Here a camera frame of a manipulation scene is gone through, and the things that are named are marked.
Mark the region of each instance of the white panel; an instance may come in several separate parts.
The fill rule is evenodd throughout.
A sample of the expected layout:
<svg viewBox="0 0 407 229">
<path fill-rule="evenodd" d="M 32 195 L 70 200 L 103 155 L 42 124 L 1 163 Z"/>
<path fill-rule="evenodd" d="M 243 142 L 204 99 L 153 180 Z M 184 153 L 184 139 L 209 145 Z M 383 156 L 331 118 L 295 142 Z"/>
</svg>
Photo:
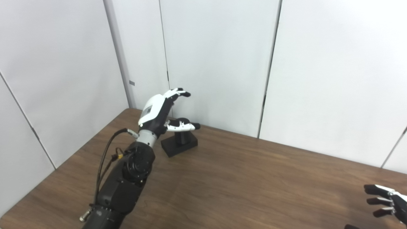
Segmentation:
<svg viewBox="0 0 407 229">
<path fill-rule="evenodd" d="M 159 1 L 106 2 L 130 101 L 133 107 L 143 109 L 150 97 L 169 89 Z"/>
<path fill-rule="evenodd" d="M 380 166 L 407 125 L 406 11 L 284 0 L 260 138 Z"/>
<path fill-rule="evenodd" d="M 404 135 L 383 168 L 407 174 L 407 136 Z"/>
<path fill-rule="evenodd" d="M 278 0 L 162 0 L 174 117 L 257 136 Z"/>
<path fill-rule="evenodd" d="M 1 78 L 0 107 L 1 217 L 54 168 Z"/>
<path fill-rule="evenodd" d="M 0 2 L 0 70 L 56 166 L 128 107 L 103 2 Z"/>
</svg>

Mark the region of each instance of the wood grain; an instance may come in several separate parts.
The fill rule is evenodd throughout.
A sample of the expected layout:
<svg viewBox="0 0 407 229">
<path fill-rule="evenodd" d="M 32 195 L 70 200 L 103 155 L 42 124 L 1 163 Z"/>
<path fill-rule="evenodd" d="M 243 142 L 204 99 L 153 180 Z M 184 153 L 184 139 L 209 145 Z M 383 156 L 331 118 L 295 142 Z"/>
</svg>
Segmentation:
<svg viewBox="0 0 407 229">
<path fill-rule="evenodd" d="M 106 142 L 118 129 L 136 130 L 139 116 L 123 111 L 6 213 L 0 227 L 80 229 Z M 405 174 L 205 126 L 194 134 L 198 147 L 170 159 L 157 142 L 153 172 L 122 229 L 405 228 L 391 216 L 374 218 L 379 206 L 367 205 L 363 191 L 377 183 L 407 192 Z M 120 135 L 110 153 L 132 141 Z"/>
</svg>

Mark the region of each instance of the black base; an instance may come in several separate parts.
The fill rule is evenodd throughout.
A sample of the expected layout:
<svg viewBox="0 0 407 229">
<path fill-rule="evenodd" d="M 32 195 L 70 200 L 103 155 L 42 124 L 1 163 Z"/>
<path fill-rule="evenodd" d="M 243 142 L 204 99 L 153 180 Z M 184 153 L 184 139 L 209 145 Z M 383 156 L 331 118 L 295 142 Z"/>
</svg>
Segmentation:
<svg viewBox="0 0 407 229">
<path fill-rule="evenodd" d="M 161 141 L 161 147 L 168 157 L 173 157 L 198 146 L 198 139 L 190 132 L 176 132 L 174 136 Z"/>
</svg>

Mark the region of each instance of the black and white object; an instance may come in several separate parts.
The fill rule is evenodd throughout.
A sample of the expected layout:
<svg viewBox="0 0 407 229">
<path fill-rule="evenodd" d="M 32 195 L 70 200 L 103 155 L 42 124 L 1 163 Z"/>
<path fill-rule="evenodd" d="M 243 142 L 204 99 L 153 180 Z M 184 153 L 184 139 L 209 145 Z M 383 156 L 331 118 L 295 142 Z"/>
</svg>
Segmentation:
<svg viewBox="0 0 407 229">
<path fill-rule="evenodd" d="M 392 188 L 381 185 L 365 185 L 365 192 L 370 195 L 378 195 L 381 197 L 367 199 L 370 205 L 385 205 L 375 212 L 375 217 L 386 215 L 394 215 L 400 222 L 407 225 L 407 196 L 396 192 Z"/>
<path fill-rule="evenodd" d="M 177 100 L 179 96 L 190 97 L 191 94 L 182 88 L 175 88 L 167 91 L 163 95 L 154 95 L 151 97 L 144 106 L 140 120 L 138 121 L 140 131 L 149 131 L 148 133 L 154 135 L 155 139 L 158 139 L 160 135 L 164 134 L 168 130 L 168 123 L 166 121 L 168 114 L 170 113 L 174 101 Z M 141 133 L 139 139 L 138 141 L 144 141 L 144 137 L 141 136 Z"/>
<path fill-rule="evenodd" d="M 172 132 L 184 132 L 191 130 L 198 130 L 201 128 L 199 123 L 191 123 L 186 118 L 179 118 L 176 120 L 168 120 L 166 122 L 167 130 Z"/>
</svg>

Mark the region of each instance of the black robotic arm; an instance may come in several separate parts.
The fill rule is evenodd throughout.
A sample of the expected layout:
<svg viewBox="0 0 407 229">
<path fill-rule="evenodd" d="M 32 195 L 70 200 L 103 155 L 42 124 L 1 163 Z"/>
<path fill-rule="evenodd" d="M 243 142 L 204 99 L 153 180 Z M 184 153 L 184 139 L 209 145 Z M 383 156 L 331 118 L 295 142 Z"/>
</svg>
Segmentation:
<svg viewBox="0 0 407 229">
<path fill-rule="evenodd" d="M 137 140 L 120 155 L 121 158 L 111 170 L 99 191 L 101 182 L 100 166 L 94 203 L 80 217 L 81 221 L 86 221 L 83 229 L 120 228 L 125 216 L 134 209 L 151 173 L 155 159 L 153 151 L 155 141 L 167 130 L 181 132 L 200 128 L 198 123 L 190 123 L 185 118 L 177 119 L 177 121 L 167 121 L 171 107 L 179 96 L 189 97 L 190 93 L 183 91 L 182 88 L 176 88 L 167 91 L 163 95 L 151 97 L 147 101 L 138 122 L 139 133 L 123 129 L 116 132 L 110 139 L 109 143 L 121 132 L 128 132 L 137 137 Z M 101 165 L 108 146 L 102 156 Z"/>
</svg>

